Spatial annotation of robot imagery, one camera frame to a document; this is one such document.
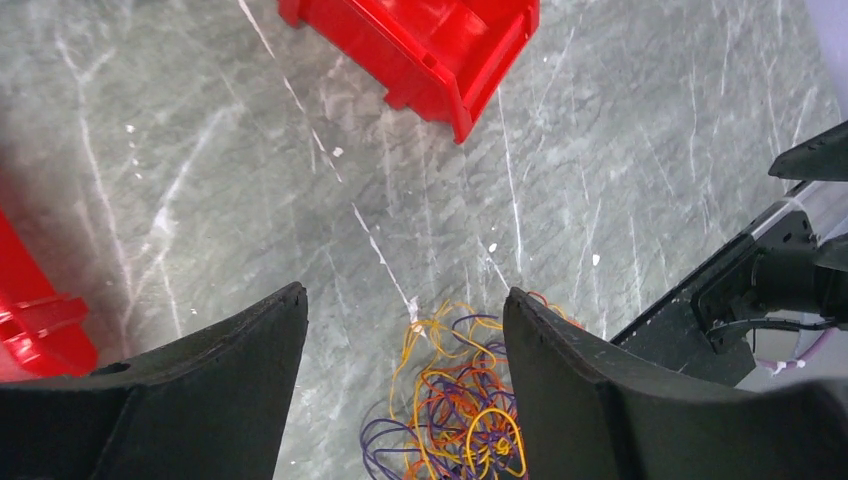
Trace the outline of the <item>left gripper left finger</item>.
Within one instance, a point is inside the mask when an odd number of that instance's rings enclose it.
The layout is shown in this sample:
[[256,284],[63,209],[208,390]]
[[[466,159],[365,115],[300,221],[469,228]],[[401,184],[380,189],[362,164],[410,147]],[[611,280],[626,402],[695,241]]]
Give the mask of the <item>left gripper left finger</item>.
[[1,387],[5,479],[269,479],[308,328],[304,286],[100,368]]

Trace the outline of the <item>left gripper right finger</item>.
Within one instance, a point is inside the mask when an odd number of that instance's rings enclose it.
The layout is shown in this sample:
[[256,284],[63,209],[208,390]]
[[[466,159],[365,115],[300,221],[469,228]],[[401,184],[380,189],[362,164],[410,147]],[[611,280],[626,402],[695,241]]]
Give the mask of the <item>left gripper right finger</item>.
[[533,479],[843,479],[847,384],[754,393],[654,365],[513,288],[508,367]]

